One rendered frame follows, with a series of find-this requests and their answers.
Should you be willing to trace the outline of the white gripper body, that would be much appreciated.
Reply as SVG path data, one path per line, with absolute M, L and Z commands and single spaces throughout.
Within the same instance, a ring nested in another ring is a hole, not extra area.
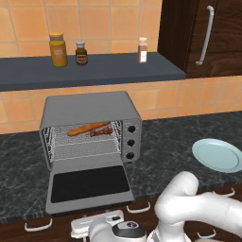
M 108 223 L 112 226 L 124 221 L 124 213 L 121 210 L 106 212 L 94 216 L 86 216 L 75 219 L 71 222 L 71 237 L 83 238 L 89 235 L 89 227 L 92 224 L 101 222 Z

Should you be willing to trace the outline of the grey toaster oven door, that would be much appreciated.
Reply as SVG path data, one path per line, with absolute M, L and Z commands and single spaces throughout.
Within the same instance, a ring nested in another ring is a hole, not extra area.
M 133 200 L 125 168 L 117 159 L 112 163 L 55 168 L 49 177 L 45 211 L 56 215 Z

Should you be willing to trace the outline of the red kebab skewer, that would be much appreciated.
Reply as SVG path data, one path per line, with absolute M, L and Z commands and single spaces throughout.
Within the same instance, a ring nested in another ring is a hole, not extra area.
M 90 136 L 94 137 L 94 136 L 99 136 L 99 135 L 111 135 L 113 133 L 113 129 L 112 128 L 105 128 L 102 130 L 91 130 L 90 131 Z

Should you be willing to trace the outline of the golden baguette bread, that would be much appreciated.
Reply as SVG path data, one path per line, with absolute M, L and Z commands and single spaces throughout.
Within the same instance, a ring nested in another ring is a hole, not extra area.
M 110 121 L 90 123 L 90 124 L 83 125 L 81 127 L 77 127 L 75 129 L 69 130 L 67 132 L 67 135 L 68 136 L 77 136 L 77 135 L 80 135 L 82 133 L 86 133 L 88 131 L 98 129 L 98 128 L 104 127 L 106 125 L 109 125 L 109 124 L 110 124 Z

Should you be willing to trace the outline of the grey toaster oven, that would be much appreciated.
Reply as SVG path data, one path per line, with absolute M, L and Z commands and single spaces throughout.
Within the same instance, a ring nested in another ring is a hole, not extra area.
M 74 129 L 90 123 L 121 121 L 121 153 L 95 155 L 90 157 L 66 159 L 50 163 L 43 138 L 43 129 L 58 126 L 74 125 Z M 135 132 L 128 131 L 135 126 Z M 66 168 L 75 165 L 112 163 L 120 159 L 122 163 L 132 163 L 140 157 L 142 119 L 125 91 L 92 93 L 81 95 L 56 95 L 46 99 L 40 125 L 40 136 L 43 152 L 49 170 Z M 134 140 L 132 147 L 128 140 Z M 129 160 L 127 154 L 133 152 Z

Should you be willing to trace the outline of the dark wood cupboard door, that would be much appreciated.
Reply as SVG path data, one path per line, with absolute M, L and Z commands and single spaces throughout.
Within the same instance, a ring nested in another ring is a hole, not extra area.
M 215 17 L 204 62 L 196 65 L 203 47 L 209 11 Z M 242 0 L 198 0 L 185 73 L 188 78 L 242 76 Z

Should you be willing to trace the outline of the dark wood drawer run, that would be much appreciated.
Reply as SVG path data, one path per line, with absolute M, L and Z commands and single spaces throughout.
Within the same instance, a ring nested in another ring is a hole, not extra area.
M 235 195 L 232 196 L 232 198 L 242 201 L 242 183 L 219 188 L 233 188 L 235 190 Z M 125 206 L 117 207 L 116 209 L 122 209 L 125 215 L 125 220 L 132 220 L 140 223 L 147 230 L 147 234 L 149 234 L 155 229 L 158 222 L 158 218 L 155 216 L 153 209 L 156 200 L 157 198 L 150 201 L 151 209 L 143 214 L 129 214 L 126 211 Z M 130 208 L 143 208 L 147 205 L 147 202 L 148 200 L 133 202 L 130 205 Z M 30 228 L 41 227 L 49 223 L 50 216 L 34 218 L 27 221 L 0 224 L 0 242 L 82 242 L 80 239 L 72 239 L 70 235 L 71 221 L 82 216 L 84 216 L 84 212 L 75 213 L 69 216 L 55 217 L 53 218 L 52 226 L 49 229 L 35 233 L 25 231 L 25 223 L 27 224 L 27 227 Z M 185 232 L 192 241 L 199 238 L 197 233 L 203 236 L 213 234 L 213 228 L 216 231 L 216 236 L 214 238 L 216 240 L 224 242 L 242 242 L 242 238 L 202 222 L 190 221 L 186 222 L 184 226 Z

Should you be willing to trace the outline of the pale blue plate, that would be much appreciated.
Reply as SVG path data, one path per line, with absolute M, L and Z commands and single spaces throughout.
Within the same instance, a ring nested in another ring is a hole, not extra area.
M 242 170 L 242 151 L 218 139 L 200 139 L 192 146 L 194 157 L 204 166 L 218 172 L 235 173 Z

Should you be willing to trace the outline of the small dark brown jar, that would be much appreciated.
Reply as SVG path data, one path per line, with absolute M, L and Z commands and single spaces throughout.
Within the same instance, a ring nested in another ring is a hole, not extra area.
M 77 65 L 85 65 L 88 62 L 85 42 L 76 42 L 76 46 L 76 63 Z

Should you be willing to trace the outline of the yellow jar with lid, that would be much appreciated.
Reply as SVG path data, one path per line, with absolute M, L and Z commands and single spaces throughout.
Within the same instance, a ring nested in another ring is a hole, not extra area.
M 51 32 L 49 34 L 49 47 L 53 65 L 55 67 L 66 66 L 68 59 L 63 34 L 60 32 Z

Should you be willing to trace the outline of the brown spice shaker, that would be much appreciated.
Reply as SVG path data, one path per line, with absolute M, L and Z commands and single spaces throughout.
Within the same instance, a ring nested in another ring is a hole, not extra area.
M 140 37 L 138 43 L 138 61 L 144 63 L 147 61 L 147 38 Z

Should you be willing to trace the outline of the dark grey wall shelf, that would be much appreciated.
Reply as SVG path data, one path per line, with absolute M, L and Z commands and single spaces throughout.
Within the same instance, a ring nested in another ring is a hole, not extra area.
M 179 67 L 157 52 L 139 63 L 136 53 L 89 55 L 86 65 L 74 56 L 54 67 L 50 57 L 0 59 L 0 92 L 185 79 Z

